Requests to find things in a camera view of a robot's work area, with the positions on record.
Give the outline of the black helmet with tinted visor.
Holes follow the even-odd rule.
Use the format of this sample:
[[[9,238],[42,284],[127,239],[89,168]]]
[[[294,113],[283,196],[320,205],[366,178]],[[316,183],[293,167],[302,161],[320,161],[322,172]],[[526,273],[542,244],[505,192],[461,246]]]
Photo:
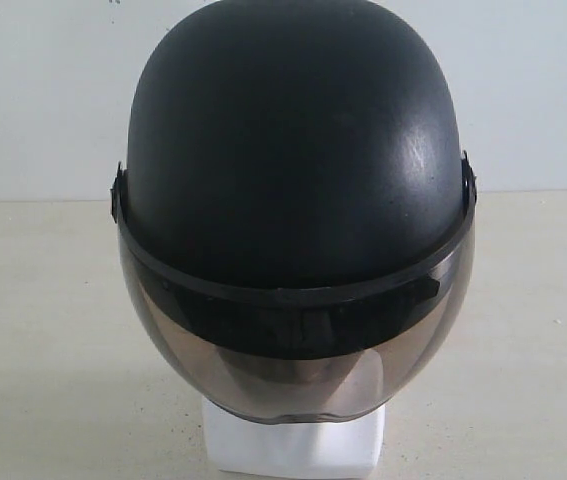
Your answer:
[[[112,215],[164,359],[261,424],[345,422],[436,353],[475,178],[424,40],[370,1],[217,1],[158,43]]]

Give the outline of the white mannequin head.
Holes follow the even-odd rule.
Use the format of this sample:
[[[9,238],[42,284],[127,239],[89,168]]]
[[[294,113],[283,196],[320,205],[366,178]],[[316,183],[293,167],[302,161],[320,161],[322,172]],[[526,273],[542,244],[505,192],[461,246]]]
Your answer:
[[[230,473],[287,479],[363,479],[382,449],[385,408],[343,423],[265,425],[202,400],[208,460]]]

